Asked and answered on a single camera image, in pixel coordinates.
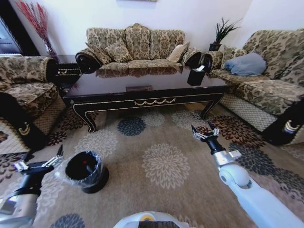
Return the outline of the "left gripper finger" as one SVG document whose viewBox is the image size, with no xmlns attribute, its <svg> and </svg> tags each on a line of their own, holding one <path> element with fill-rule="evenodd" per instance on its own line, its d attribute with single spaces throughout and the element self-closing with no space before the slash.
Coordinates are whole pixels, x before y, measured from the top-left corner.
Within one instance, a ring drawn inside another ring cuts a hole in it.
<svg viewBox="0 0 304 228">
<path fill-rule="evenodd" d="M 27 165 L 27 162 L 33 157 L 33 152 L 26 152 L 20 161 L 14 163 L 14 167 L 17 169 L 17 171 L 28 170 L 29 166 Z"/>
<path fill-rule="evenodd" d="M 45 162 L 43 164 L 43 167 L 57 167 L 62 161 L 63 161 L 63 145 L 60 145 L 58 151 L 57 151 L 57 154 L 55 157 L 51 158 L 50 160 L 48 160 L 47 162 Z"/>
</svg>

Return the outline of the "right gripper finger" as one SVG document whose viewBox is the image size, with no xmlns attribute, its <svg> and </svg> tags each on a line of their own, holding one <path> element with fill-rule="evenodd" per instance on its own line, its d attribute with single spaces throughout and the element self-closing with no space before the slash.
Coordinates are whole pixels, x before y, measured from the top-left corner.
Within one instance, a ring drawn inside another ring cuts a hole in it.
<svg viewBox="0 0 304 228">
<path fill-rule="evenodd" d="M 196 138 L 200 141 L 204 141 L 207 139 L 207 136 L 199 133 L 193 125 L 191 125 L 191 128 L 192 128 L 192 133 L 193 133 L 194 138 Z"/>
<path fill-rule="evenodd" d="M 216 127 L 214 126 L 214 124 L 213 124 L 211 121 L 207 121 L 207 123 L 208 123 L 208 125 L 209 125 L 209 127 L 210 127 L 210 129 L 211 129 L 211 132 L 208 133 L 208 137 L 209 137 L 209 138 L 210 138 L 210 137 L 215 137 L 215 138 L 217 138 L 217 137 L 219 136 L 219 129 L 216 128 Z"/>
</svg>

